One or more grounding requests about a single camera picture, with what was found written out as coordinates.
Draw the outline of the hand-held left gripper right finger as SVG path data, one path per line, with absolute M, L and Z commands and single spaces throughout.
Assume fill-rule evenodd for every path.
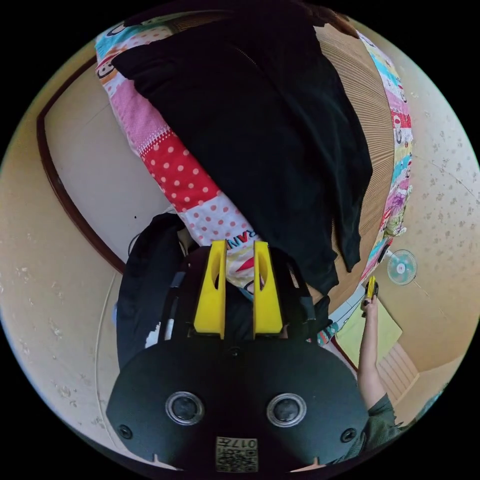
M 277 336 L 284 324 L 268 243 L 256 241 L 253 251 L 253 337 Z

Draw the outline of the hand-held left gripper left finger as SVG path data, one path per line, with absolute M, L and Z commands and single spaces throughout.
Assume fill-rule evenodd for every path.
M 225 337 L 226 323 L 226 242 L 215 240 L 208 249 L 204 275 L 194 315 L 197 334 Z

